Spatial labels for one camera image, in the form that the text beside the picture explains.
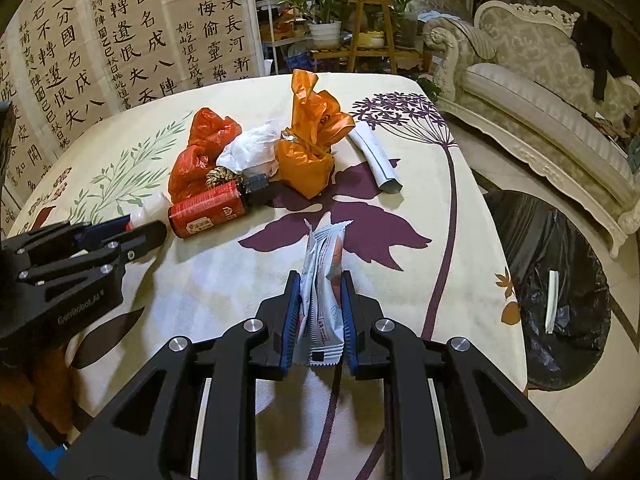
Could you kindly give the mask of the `red labelled dark bottle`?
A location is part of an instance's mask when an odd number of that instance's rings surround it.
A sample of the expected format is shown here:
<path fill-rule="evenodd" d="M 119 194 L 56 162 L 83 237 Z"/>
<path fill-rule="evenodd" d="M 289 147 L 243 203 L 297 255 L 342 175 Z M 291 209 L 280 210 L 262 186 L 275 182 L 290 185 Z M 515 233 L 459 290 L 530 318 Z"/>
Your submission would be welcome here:
<path fill-rule="evenodd" d="M 175 236 L 187 238 L 247 214 L 270 202 L 273 187 L 266 174 L 254 174 L 217 185 L 168 209 L 169 226 Z"/>

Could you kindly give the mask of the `red plastic bag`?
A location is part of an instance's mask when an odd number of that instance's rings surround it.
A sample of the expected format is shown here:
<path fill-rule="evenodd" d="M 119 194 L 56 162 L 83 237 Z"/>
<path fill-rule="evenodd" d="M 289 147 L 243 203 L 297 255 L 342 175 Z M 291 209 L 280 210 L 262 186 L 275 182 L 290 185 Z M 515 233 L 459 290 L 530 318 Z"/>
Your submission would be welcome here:
<path fill-rule="evenodd" d="M 177 157 L 168 181 L 171 203 L 178 204 L 207 190 L 206 176 L 218 156 L 242 132 L 232 118 L 221 118 L 208 107 L 194 116 L 186 148 Z"/>

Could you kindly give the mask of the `white paper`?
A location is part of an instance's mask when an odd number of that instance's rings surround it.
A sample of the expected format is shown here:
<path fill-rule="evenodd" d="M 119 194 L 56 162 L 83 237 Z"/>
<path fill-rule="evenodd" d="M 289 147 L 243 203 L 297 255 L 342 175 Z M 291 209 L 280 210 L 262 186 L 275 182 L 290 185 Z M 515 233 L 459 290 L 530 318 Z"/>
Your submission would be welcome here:
<path fill-rule="evenodd" d="M 276 148 L 280 140 L 280 125 L 268 120 L 240 133 L 224 147 L 216 164 L 244 177 L 265 174 L 272 178 L 279 169 Z"/>

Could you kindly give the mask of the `white snack wrapper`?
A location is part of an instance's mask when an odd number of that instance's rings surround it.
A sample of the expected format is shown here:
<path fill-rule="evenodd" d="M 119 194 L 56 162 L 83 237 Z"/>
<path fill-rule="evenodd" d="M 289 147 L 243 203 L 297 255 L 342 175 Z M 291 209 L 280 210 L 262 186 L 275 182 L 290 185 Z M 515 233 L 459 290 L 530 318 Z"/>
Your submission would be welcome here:
<path fill-rule="evenodd" d="M 293 363 L 333 366 L 344 349 L 341 306 L 343 246 L 350 220 L 309 228 L 300 277 L 300 308 Z"/>

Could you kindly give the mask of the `orange plastic bag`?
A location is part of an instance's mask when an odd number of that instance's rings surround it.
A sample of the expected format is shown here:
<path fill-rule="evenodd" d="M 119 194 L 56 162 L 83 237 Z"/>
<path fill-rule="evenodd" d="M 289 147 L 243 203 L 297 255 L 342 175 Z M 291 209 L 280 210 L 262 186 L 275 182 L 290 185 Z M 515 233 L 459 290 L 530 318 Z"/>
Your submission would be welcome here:
<path fill-rule="evenodd" d="M 314 90 L 318 75 L 294 70 L 291 125 L 276 146 L 280 180 L 307 200 L 328 185 L 334 169 L 331 148 L 347 136 L 355 121 L 326 90 Z"/>

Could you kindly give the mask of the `white paper tube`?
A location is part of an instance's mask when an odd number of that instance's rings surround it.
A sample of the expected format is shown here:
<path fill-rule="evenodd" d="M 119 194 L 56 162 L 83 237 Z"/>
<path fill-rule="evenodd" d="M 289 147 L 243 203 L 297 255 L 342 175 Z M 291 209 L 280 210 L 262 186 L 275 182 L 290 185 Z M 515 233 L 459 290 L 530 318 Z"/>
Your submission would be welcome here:
<path fill-rule="evenodd" d="M 129 215 L 127 230 L 137 229 L 139 226 L 160 221 L 165 226 L 169 226 L 168 211 L 171 201 L 166 192 L 158 192 L 142 200 L 141 206 Z"/>

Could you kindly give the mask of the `black bag lined trash bin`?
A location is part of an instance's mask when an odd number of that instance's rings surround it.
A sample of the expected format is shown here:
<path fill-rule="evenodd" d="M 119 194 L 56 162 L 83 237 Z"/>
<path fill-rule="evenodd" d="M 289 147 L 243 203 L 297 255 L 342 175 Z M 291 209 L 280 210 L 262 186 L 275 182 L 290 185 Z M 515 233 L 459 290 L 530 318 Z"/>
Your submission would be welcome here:
<path fill-rule="evenodd" d="M 506 256 L 520 308 L 528 384 L 558 391 L 599 362 L 611 326 L 611 295 L 588 240 L 559 209 L 516 191 L 484 195 Z M 548 275 L 560 274 L 552 334 L 544 331 Z"/>

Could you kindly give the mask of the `pine cone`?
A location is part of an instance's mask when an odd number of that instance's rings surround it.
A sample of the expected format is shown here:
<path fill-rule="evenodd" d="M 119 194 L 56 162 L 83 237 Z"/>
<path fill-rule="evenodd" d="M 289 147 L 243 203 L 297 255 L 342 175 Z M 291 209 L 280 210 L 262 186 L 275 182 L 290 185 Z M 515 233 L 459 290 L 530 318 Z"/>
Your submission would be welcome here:
<path fill-rule="evenodd" d="M 223 166 L 216 166 L 206 174 L 205 185 L 206 188 L 210 190 L 211 188 L 216 188 L 219 185 L 224 185 L 229 182 L 241 182 L 242 180 L 242 174 L 237 174 Z"/>

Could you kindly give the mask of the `white tube in bin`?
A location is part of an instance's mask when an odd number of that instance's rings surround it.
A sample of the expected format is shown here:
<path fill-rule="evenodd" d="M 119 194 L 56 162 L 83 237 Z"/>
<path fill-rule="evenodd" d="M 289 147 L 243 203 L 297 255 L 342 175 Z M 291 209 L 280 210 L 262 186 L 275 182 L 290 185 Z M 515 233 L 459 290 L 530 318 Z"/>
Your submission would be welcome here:
<path fill-rule="evenodd" d="M 547 334 L 552 334 L 554 331 L 556 311 L 558 310 L 559 302 L 559 286 L 559 272 L 557 270 L 550 270 L 548 275 L 546 317 L 544 318 L 544 331 Z"/>

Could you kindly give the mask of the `floral cream tablecloth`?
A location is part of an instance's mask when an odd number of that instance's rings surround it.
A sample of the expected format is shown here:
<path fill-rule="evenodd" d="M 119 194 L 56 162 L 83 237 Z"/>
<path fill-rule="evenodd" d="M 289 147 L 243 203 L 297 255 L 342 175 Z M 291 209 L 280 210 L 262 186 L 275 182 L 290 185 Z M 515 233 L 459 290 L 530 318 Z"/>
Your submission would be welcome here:
<path fill-rule="evenodd" d="M 271 204 L 189 238 L 170 236 L 128 266 L 122 305 L 76 336 L 76 444 L 99 411 L 175 336 L 202 341 L 253 315 L 299 270 L 312 230 L 346 226 L 343 266 L 390 318 L 437 341 L 469 338 L 518 388 L 526 383 L 521 327 L 506 324 L 506 257 L 484 198 L 452 134 L 420 88 L 399 76 L 323 74 L 318 86 L 376 127 L 401 190 L 383 192 L 349 140 L 333 149 L 328 187 L 306 198 L 279 186 Z M 209 107 L 243 129 L 287 124 L 287 76 L 244 79 L 168 96 L 88 130 L 24 201 L 11 234 L 36 224 L 101 222 L 132 214 L 166 191 L 193 116 Z"/>

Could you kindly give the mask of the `calligraphy folding screen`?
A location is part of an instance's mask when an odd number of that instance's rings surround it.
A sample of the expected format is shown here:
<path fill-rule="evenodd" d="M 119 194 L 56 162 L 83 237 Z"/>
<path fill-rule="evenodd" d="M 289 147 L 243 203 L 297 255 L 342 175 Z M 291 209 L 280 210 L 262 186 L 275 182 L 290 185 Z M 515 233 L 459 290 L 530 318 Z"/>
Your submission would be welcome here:
<path fill-rule="evenodd" d="M 1 37 L 15 114 L 2 230 L 97 122 L 263 71 L 255 0 L 23 0 Z"/>

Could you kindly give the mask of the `white rolled paper packet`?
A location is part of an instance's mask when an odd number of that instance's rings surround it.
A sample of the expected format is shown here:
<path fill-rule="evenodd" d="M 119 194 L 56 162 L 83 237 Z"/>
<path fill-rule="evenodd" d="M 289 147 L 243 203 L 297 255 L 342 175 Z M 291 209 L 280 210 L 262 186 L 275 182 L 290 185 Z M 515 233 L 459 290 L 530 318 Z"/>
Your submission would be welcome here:
<path fill-rule="evenodd" d="M 378 188 L 387 194 L 398 194 L 402 184 L 371 127 L 366 122 L 356 122 L 347 136 L 363 154 Z"/>

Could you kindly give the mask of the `wooden plant stand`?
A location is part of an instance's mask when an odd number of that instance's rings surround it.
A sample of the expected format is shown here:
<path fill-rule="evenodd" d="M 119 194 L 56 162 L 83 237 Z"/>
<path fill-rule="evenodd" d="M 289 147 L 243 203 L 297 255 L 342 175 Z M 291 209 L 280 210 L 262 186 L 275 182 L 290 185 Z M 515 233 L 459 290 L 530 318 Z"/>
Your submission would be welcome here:
<path fill-rule="evenodd" d="M 352 36 L 348 44 L 331 49 L 312 49 L 310 55 L 314 67 L 324 63 L 330 70 L 338 70 L 345 62 L 347 73 L 376 72 L 372 58 L 380 62 L 387 61 L 390 73 L 397 75 L 399 70 L 415 73 L 420 70 L 426 74 L 431 65 L 432 55 L 418 47 L 405 47 L 395 41 L 392 21 L 392 0 L 347 0 L 354 8 L 352 18 Z M 363 29 L 364 10 L 368 7 L 381 10 L 383 26 L 381 30 Z"/>

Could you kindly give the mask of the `small green floor plant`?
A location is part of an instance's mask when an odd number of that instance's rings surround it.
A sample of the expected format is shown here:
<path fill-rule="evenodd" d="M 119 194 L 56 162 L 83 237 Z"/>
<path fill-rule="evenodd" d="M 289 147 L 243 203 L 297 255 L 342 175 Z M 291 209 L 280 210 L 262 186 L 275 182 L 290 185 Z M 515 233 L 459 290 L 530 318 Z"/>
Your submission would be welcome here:
<path fill-rule="evenodd" d="M 416 83 L 433 103 L 436 103 L 442 95 L 442 89 L 439 88 L 439 85 L 427 77 L 419 77 Z"/>

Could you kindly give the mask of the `ornate white grey sofa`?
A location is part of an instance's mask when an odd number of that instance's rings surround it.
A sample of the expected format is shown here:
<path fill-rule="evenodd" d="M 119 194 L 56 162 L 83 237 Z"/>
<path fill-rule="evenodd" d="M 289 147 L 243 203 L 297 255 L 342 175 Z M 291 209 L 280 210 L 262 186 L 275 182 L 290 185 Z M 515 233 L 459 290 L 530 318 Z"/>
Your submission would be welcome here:
<path fill-rule="evenodd" d="M 582 205 L 608 232 L 616 257 L 639 229 L 639 173 L 611 136 L 638 112 L 639 87 L 631 76 L 610 77 L 605 99 L 593 99 L 594 73 L 572 40 L 578 18 L 556 6 L 487 1 L 470 24 L 497 44 L 490 61 L 453 18 L 431 18 L 422 37 L 442 59 L 434 70 L 438 107 Z"/>

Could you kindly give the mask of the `grey striped cushion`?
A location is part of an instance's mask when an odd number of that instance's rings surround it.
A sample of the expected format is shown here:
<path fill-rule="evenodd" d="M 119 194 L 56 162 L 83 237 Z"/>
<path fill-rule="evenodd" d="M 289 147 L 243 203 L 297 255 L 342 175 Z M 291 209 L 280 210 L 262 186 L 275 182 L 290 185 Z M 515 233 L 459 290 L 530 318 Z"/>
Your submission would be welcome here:
<path fill-rule="evenodd" d="M 485 61 L 492 60 L 497 54 L 497 44 L 484 30 L 480 30 L 468 22 L 453 20 L 454 26 L 462 32 L 475 54 Z"/>

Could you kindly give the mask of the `black garment on sofa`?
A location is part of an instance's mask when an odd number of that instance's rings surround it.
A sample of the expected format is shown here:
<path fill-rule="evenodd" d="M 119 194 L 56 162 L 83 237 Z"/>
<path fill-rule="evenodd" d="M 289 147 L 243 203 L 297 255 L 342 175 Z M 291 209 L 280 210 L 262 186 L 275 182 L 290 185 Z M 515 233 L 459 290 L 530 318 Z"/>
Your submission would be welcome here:
<path fill-rule="evenodd" d="M 612 38 L 612 28 L 590 12 L 578 18 L 572 32 L 582 66 L 593 70 L 592 96 L 600 102 L 605 99 L 608 76 L 618 78 L 627 75 L 623 62 L 613 49 Z"/>

